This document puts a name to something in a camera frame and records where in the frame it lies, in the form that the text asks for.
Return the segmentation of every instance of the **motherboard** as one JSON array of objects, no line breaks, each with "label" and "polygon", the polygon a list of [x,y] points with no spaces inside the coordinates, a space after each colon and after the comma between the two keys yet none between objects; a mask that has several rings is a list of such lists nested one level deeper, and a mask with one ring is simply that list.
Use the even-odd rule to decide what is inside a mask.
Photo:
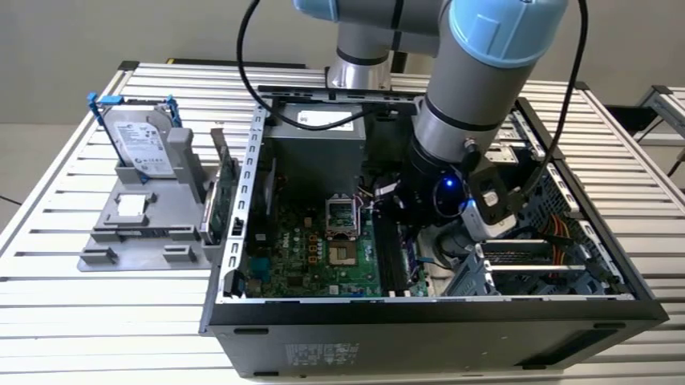
[{"label": "motherboard", "polygon": [[[354,210],[331,203],[333,218],[325,208],[279,205],[274,243],[250,260],[249,296],[257,298],[377,298],[388,295],[382,287],[375,248],[373,211],[351,205]],[[354,218],[343,220],[342,216]],[[331,222],[359,223],[357,237],[333,237]],[[410,269],[408,260],[397,265]],[[416,282],[408,295],[428,293],[424,271],[414,267]]]}]

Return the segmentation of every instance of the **label on computer case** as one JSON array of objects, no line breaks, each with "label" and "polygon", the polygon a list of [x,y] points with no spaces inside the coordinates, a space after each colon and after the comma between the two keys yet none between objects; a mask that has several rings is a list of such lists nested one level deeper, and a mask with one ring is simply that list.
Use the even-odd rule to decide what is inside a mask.
[{"label": "label on computer case", "polygon": [[[323,126],[335,123],[353,116],[350,111],[301,111],[298,113],[298,123],[309,126]],[[353,122],[347,122],[339,127],[331,128],[330,131],[354,131]]]},{"label": "label on computer case", "polygon": [[155,178],[175,176],[158,128],[148,123],[115,122],[131,166]]}]

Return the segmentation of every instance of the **white label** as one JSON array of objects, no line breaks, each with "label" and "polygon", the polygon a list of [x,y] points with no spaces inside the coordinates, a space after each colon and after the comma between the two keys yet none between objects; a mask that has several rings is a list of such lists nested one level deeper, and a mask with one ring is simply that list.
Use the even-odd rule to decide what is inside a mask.
[{"label": "white label", "polygon": [[170,157],[165,150],[158,128],[148,123],[116,122],[132,167],[147,176],[174,176]]},{"label": "white label", "polygon": [[119,196],[119,205],[116,211],[120,217],[139,217],[146,211],[147,195],[143,194],[122,194]]},{"label": "white label", "polygon": [[286,344],[289,364],[294,367],[354,365],[358,352],[358,343]]},{"label": "white label", "polygon": [[[301,111],[298,114],[298,123],[309,126],[322,126],[335,123],[353,116],[350,111]],[[354,131],[353,122],[347,122],[339,127],[331,128],[330,131]]]}]

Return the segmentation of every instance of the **slotted aluminum table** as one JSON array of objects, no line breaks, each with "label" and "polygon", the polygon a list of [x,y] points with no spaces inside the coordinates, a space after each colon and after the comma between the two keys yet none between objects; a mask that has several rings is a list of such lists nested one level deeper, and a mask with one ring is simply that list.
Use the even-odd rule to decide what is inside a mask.
[{"label": "slotted aluminum table", "polygon": [[[322,71],[249,70],[255,84],[322,87]],[[397,75],[397,90],[428,77]],[[564,83],[529,82],[524,96],[550,131]],[[206,163],[210,129],[245,154],[254,103],[233,67],[140,64],[106,94],[173,94]],[[590,91],[576,91],[561,148],[672,320],[565,373],[500,375],[549,384],[685,383],[685,201]],[[242,381],[214,338],[197,336],[209,271],[80,273],[78,253],[115,184],[115,152],[87,115],[0,236],[0,383],[202,384]],[[460,375],[282,379],[294,383],[470,383]]]},{"label": "slotted aluminum table", "polygon": [[652,86],[640,106],[652,107],[685,138],[685,87]]}]

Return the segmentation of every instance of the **blue drive bracket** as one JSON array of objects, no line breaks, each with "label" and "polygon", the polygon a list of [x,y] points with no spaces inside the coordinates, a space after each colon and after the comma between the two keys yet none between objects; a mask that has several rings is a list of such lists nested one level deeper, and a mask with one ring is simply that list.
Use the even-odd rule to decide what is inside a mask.
[{"label": "blue drive bracket", "polygon": [[175,101],[173,95],[167,96],[166,103],[171,110],[171,119],[173,119],[174,127],[183,128],[183,122],[181,121],[181,114],[179,114],[179,103]]},{"label": "blue drive bracket", "polygon": [[110,138],[110,143],[115,148],[116,157],[119,158],[119,164],[122,166],[126,165],[124,158],[119,153],[119,148],[116,148],[115,140],[111,137],[110,128],[106,124],[106,118],[103,118],[103,114],[100,113],[100,105],[103,106],[118,106],[123,103],[123,96],[103,96],[100,102],[98,102],[98,92],[91,92],[88,94],[88,108],[94,113],[95,119],[98,120],[98,124],[104,128],[107,137]]}]

